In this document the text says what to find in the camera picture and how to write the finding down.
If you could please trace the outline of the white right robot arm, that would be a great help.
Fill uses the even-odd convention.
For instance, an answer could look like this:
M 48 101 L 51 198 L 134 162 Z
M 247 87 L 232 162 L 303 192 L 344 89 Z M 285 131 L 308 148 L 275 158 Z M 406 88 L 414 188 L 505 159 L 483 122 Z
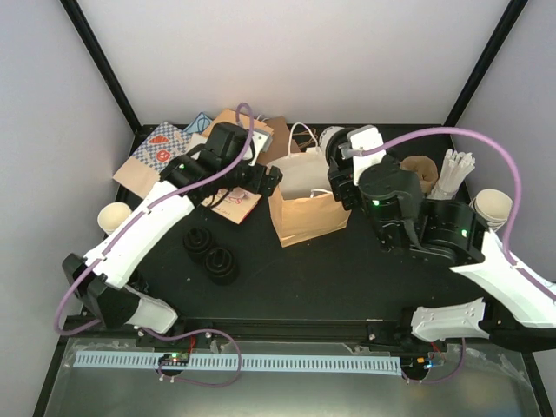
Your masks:
M 470 207 L 428 200 L 417 175 L 390 155 L 361 173 L 337 151 L 327 163 L 334 199 L 362 209 L 383 250 L 446 267 L 487 293 L 459 305 L 405 309 L 394 330 L 401 348 L 481 338 L 522 353 L 554 349 L 554 290 L 530 268 L 509 262 L 498 236 Z

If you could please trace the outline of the orange kraft paper bag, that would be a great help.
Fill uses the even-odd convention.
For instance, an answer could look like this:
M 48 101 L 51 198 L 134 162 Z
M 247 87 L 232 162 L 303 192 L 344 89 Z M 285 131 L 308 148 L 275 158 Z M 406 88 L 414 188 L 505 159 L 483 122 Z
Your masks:
M 293 152 L 294 138 L 289 134 L 282 146 L 286 155 L 268 164 L 282 173 L 280 183 L 268 198 L 268 206 L 271 222 L 284 248 L 345 228 L 351 214 L 334 199 L 324 151 L 309 127 L 303 128 L 314 147 Z

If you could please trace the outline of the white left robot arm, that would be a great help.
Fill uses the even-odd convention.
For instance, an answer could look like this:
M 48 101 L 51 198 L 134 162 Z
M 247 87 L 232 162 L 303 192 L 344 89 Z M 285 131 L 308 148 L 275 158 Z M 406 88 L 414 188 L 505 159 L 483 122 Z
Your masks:
M 148 328 L 166 346 L 180 345 L 187 327 L 177 320 L 177 312 L 130 285 L 137 266 L 181 219 L 220 189 L 270 196 L 281 179 L 277 167 L 257 163 L 251 132 L 217 123 L 206 142 L 169 162 L 142 203 L 111 235 L 85 255 L 64 259 L 71 289 L 95 323 L 109 329 Z

